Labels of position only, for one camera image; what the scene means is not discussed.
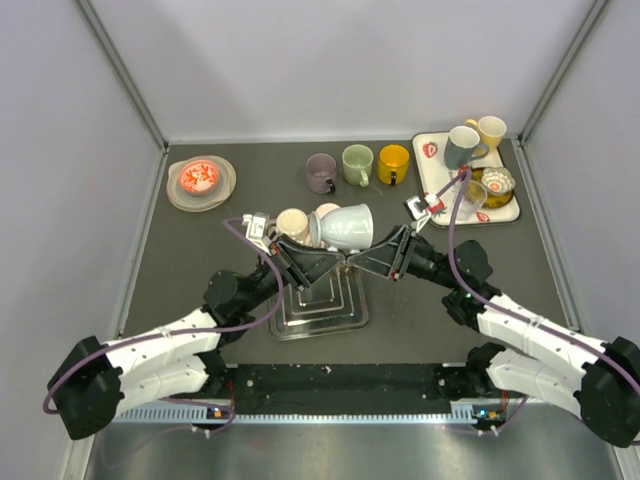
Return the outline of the yellow ceramic mug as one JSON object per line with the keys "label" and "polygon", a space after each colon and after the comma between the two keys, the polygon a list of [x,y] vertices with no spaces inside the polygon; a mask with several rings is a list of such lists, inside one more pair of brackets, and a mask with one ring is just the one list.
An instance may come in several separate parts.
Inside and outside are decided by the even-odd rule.
{"label": "yellow ceramic mug", "polygon": [[406,178],[409,165],[410,154],[405,147],[386,145],[379,152],[378,178],[384,184],[396,186]]}

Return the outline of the light green ceramic mug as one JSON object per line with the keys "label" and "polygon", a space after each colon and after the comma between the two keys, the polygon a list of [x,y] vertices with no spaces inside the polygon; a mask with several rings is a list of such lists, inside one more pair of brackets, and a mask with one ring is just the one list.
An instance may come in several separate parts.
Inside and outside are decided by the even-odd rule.
{"label": "light green ceramic mug", "polygon": [[362,144],[346,147],[342,153],[342,167],[347,183],[366,188],[370,184],[374,154]]}

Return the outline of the dark grey tall mug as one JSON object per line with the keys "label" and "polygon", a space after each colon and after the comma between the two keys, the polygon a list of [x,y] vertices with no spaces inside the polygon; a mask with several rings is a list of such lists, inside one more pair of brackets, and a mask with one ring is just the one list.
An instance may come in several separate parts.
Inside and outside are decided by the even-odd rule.
{"label": "dark grey tall mug", "polygon": [[456,126],[450,130],[444,151],[444,164],[457,170],[471,161],[483,159],[490,147],[481,142],[479,133],[471,127]]}

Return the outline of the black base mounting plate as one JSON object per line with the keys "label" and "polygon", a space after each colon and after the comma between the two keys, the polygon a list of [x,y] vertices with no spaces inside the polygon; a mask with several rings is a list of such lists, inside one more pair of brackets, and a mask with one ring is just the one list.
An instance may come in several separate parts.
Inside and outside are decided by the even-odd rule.
{"label": "black base mounting plate", "polygon": [[502,393],[462,364],[244,364],[175,397],[230,400],[244,415],[392,415],[448,413],[463,399],[503,408],[517,395]]}

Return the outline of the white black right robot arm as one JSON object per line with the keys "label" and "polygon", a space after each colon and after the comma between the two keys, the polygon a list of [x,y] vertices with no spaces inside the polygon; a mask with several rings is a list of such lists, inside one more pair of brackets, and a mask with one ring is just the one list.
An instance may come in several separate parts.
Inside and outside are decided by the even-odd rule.
{"label": "white black right robot arm", "polygon": [[578,417],[607,443],[639,443],[639,348],[564,328],[519,305],[488,283],[493,270],[481,245],[450,243],[441,254],[407,225],[347,258],[348,264],[397,281],[404,275],[449,289],[449,316],[493,342],[468,360],[466,380],[476,394],[496,389],[543,400]]}

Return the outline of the red patterned bowl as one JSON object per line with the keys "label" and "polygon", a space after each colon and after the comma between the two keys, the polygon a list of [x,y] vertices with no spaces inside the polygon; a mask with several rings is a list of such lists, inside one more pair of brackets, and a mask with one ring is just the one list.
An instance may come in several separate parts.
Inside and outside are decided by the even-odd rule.
{"label": "red patterned bowl", "polygon": [[219,181],[217,165],[210,160],[193,160],[179,174],[179,185],[188,194],[203,196],[211,193]]}

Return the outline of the clear glass cup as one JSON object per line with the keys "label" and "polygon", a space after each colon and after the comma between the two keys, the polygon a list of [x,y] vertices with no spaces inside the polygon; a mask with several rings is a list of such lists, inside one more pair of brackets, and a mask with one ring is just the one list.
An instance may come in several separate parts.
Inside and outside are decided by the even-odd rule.
{"label": "clear glass cup", "polygon": [[470,221],[475,218],[487,198],[488,192],[484,186],[475,180],[470,180],[460,201],[456,221]]}

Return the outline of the yellow ceramic bowl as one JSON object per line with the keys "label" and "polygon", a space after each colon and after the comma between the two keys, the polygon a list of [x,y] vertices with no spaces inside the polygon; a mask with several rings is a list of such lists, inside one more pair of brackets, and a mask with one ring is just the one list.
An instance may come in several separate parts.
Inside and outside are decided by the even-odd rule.
{"label": "yellow ceramic bowl", "polygon": [[[475,181],[481,183],[482,173],[483,173],[483,170],[485,168],[486,167],[474,168],[472,170],[472,180],[475,180]],[[502,195],[502,196],[491,195],[486,190],[488,192],[488,198],[487,198],[486,202],[484,203],[483,207],[484,208],[488,208],[488,209],[497,209],[497,208],[501,208],[501,207],[507,205],[514,197],[514,190],[512,192],[510,192],[510,193],[508,193],[506,195]]]}

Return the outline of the purple ceramic mug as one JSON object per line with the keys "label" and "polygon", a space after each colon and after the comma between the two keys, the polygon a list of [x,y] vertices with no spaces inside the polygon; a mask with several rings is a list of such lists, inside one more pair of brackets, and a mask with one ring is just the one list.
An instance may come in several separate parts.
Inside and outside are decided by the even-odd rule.
{"label": "purple ceramic mug", "polygon": [[327,153],[317,153],[306,161],[306,177],[309,189],[317,194],[334,194],[338,165]]}

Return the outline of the silver metal tray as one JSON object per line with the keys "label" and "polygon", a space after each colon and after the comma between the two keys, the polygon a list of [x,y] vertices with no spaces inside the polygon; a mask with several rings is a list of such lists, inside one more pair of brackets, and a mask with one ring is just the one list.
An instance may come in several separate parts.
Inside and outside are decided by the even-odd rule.
{"label": "silver metal tray", "polygon": [[360,330],[369,320],[361,273],[340,265],[308,289],[286,286],[267,330],[279,341],[301,340]]}

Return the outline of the light grey ceramic mug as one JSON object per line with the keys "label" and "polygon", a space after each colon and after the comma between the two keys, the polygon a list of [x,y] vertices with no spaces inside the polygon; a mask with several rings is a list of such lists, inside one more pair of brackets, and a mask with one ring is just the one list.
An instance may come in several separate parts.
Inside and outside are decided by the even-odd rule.
{"label": "light grey ceramic mug", "polygon": [[366,204],[334,209],[322,217],[312,212],[309,230],[314,248],[325,245],[336,250],[365,250],[373,244],[372,212]]}

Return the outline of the blue patterned small bowl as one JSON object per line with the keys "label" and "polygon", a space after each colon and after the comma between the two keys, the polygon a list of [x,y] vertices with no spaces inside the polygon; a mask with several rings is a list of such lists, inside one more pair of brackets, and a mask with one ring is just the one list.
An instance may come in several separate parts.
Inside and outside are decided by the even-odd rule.
{"label": "blue patterned small bowl", "polygon": [[481,183],[494,196],[502,196],[512,192],[516,181],[505,167],[486,167],[483,170]]}

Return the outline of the cream ceramic mug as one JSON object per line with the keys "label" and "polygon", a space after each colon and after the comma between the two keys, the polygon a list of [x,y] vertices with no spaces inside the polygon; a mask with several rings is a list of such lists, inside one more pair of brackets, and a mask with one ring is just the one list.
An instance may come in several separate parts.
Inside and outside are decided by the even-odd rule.
{"label": "cream ceramic mug", "polygon": [[281,211],[276,218],[276,230],[299,244],[310,245],[309,217],[300,209],[288,208]]}

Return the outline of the grey ceramic plate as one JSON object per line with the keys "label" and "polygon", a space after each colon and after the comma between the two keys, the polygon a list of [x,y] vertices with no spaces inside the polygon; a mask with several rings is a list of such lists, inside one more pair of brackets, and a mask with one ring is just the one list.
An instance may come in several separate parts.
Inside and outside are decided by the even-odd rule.
{"label": "grey ceramic plate", "polygon": [[226,159],[204,155],[172,164],[166,195],[179,210],[201,213],[217,208],[232,195],[237,176]]}

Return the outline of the pink ceramic mug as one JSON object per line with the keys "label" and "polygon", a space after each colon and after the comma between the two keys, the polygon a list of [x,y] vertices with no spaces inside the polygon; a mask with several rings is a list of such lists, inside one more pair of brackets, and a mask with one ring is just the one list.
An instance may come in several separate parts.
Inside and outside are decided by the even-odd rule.
{"label": "pink ceramic mug", "polygon": [[314,212],[317,214],[319,218],[323,218],[328,213],[331,213],[340,208],[340,205],[335,203],[324,203],[319,205]]}

